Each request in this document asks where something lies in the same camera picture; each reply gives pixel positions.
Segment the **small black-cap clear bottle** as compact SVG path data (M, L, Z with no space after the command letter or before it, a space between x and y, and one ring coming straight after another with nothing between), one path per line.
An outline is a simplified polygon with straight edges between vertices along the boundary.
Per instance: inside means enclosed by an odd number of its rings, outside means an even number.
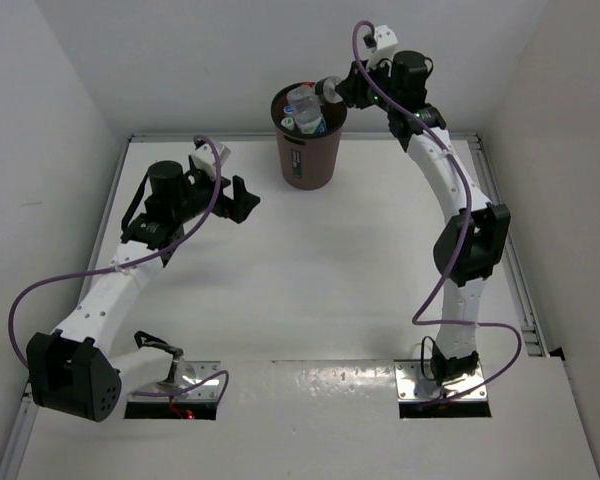
M342 96L337 91L337 87L341 82L342 79L338 76L328 76L314 84L313 92L321 105L339 104L344 102Z

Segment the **blue-label clear water bottle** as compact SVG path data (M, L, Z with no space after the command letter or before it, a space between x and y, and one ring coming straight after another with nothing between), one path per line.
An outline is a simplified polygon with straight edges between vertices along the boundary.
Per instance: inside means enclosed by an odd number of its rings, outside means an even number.
M320 102L307 86L300 85L287 93L297 129L304 135L319 135L327 131Z

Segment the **green-label clear water bottle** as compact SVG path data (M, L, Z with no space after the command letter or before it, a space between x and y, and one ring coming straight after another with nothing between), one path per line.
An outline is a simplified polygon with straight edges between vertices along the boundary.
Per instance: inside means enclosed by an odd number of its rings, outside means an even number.
M281 125L286 128L287 130L290 131L295 131L296 130L296 124L293 118L290 117L286 117L281 121Z

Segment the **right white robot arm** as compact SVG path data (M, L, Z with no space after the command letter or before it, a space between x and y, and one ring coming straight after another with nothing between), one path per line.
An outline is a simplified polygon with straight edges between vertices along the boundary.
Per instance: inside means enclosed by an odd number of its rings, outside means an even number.
M433 247L440 274L431 298L443 297L439 330L423 376L442 386L475 372L476 330L482 293L500 263L511 214L487 197L458 159L446 123L426 101L432 61L414 51L398 52L388 64L368 68L354 59L337 93L349 108L383 110L391 134L416 163L443 213L445 226Z

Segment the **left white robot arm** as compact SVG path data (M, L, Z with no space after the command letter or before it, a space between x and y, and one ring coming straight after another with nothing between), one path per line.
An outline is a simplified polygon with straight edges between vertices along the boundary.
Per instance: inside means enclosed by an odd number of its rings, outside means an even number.
M182 395L176 383L181 348L138 331L135 351L112 357L113 341L141 292L167 266L185 224L210 214L236 224L259 204L239 176L207 172L191 158L152 164L121 221L121 241L109 268L76 309L26 347L29 382L40 407L101 422L129 394Z

